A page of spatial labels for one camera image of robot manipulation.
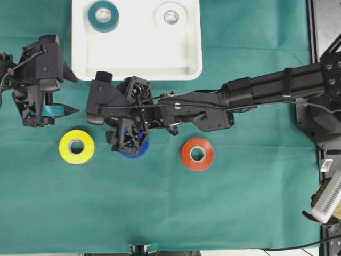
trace black mount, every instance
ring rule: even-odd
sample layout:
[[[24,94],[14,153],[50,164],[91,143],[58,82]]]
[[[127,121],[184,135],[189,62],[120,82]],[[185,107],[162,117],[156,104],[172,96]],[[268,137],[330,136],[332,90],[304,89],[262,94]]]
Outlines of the black mount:
[[[72,70],[63,61],[62,49],[57,36],[42,36],[39,42],[24,47],[18,65],[25,61],[27,63],[9,73],[0,91],[2,93],[12,90],[13,100],[24,126],[52,125],[55,118],[79,111],[70,106],[53,102],[53,92],[60,89],[60,84],[64,82],[64,79],[71,82],[78,81]],[[0,55],[1,78],[16,66],[11,55],[6,53]],[[56,115],[53,113],[53,108],[59,110]]]

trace yellow tape roll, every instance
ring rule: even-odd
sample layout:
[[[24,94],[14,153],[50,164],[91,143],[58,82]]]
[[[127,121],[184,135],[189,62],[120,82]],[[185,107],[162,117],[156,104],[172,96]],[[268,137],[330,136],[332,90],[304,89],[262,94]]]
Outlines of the yellow tape roll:
[[[74,142],[82,142],[83,150],[79,154],[71,151]],[[84,164],[90,160],[95,153],[95,143],[89,134],[80,130],[66,133],[59,142],[59,153],[61,157],[70,164]]]

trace blue tape roll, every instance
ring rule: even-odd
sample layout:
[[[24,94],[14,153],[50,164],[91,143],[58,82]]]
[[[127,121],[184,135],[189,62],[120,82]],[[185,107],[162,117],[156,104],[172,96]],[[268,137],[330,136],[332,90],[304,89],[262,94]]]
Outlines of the blue tape roll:
[[[108,12],[110,11],[111,13],[111,17],[110,20],[106,21],[105,19],[103,19],[102,21],[98,20],[96,17],[96,12],[97,11],[103,11],[103,12]],[[116,6],[114,6],[114,4],[112,4],[109,1],[98,1],[96,3],[94,3],[88,13],[87,13],[87,17],[89,19],[89,22],[91,24],[91,26],[99,31],[99,32],[110,32],[112,30],[114,30],[119,22],[119,14],[118,14],[118,10],[116,8]]]
[[[144,155],[144,153],[147,151],[148,147],[149,147],[149,137],[146,138],[144,144],[142,145],[142,147],[140,149],[140,152],[137,155],[129,155],[129,154],[125,154],[125,153],[122,153],[122,152],[120,152],[120,153],[121,153],[121,155],[123,155],[126,158],[132,158],[132,159],[139,158],[139,157]]]
[[[65,110],[63,105],[44,105],[42,116],[64,116]]]

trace white tape roll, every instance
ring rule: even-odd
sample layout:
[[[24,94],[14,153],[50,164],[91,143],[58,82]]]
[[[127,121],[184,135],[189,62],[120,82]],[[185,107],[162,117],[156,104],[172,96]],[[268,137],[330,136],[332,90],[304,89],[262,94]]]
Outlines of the white tape roll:
[[[167,2],[156,10],[155,23],[161,32],[184,32],[187,21],[187,11],[178,3]]]

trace tape roll center hole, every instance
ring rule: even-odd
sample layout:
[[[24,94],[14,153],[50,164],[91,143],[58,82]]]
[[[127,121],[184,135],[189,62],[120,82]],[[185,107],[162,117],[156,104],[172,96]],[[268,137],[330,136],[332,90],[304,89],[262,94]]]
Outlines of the tape roll center hole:
[[[169,10],[164,14],[164,21],[169,25],[177,24],[179,19],[179,14],[176,11]]]
[[[191,149],[190,156],[194,162],[200,163],[205,159],[206,152],[203,147],[195,146]]]
[[[73,154],[80,154],[84,150],[84,143],[81,140],[73,140],[69,144],[69,150]]]
[[[101,7],[96,11],[96,20],[101,23],[107,23],[111,19],[111,11],[108,8]]]

